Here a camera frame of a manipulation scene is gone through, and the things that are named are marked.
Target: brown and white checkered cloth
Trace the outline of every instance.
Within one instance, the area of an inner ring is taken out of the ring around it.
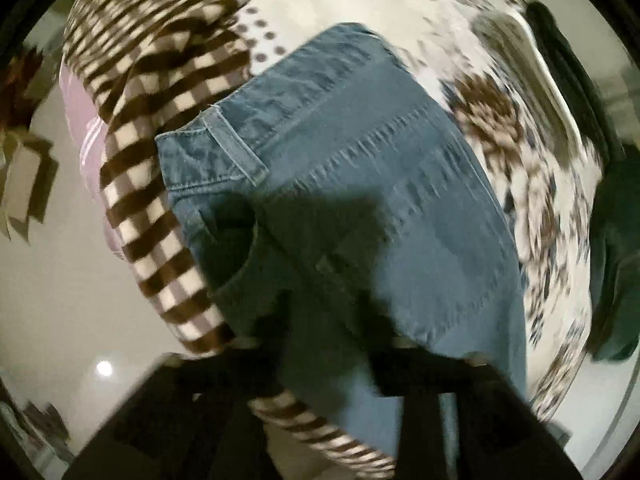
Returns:
[[[108,124],[100,187],[140,289],[196,354],[234,337],[168,205],[154,137],[245,83],[249,52],[225,24],[247,0],[76,0],[64,60]],[[394,459],[313,415],[284,391],[254,413],[360,476],[393,475]]]

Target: jeans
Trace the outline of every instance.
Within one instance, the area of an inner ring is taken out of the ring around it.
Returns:
[[[234,332],[290,291],[280,380],[316,415],[396,453],[401,403],[376,394],[361,291],[402,335],[484,352],[524,393],[522,289],[497,199],[450,117],[361,25],[332,27],[156,142]]]

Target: dark green fabric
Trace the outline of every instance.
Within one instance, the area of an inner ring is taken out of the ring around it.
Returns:
[[[598,184],[591,215],[589,348],[596,360],[628,359],[640,335],[640,152],[625,151]]]
[[[532,1],[527,4],[525,17],[580,133],[591,139],[605,168],[610,162],[622,160],[622,144],[607,119],[593,82],[558,29],[549,9],[540,2]]]

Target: beige floor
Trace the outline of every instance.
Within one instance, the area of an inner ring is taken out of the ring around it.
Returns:
[[[586,0],[542,0],[556,14],[592,76],[615,73],[626,54]],[[33,130],[54,141],[60,170],[44,225],[31,244],[0,237],[0,370],[36,404],[52,402],[79,450],[140,374],[162,353],[181,351],[104,243],[100,212],[78,173],[60,92],[43,102]],[[101,379],[95,365],[113,364]],[[272,438],[287,480],[326,469],[317,455],[281,435]],[[348,478],[331,470],[322,480]]]

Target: pink cloth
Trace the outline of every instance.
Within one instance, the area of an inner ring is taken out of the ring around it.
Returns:
[[[95,202],[102,206],[100,198],[100,167],[107,125],[98,117],[91,98],[84,90],[80,80],[63,63],[58,79],[65,103],[66,125],[73,142],[78,147],[80,174]],[[104,237],[114,254],[122,257],[122,244],[111,229],[106,217],[103,219]]]

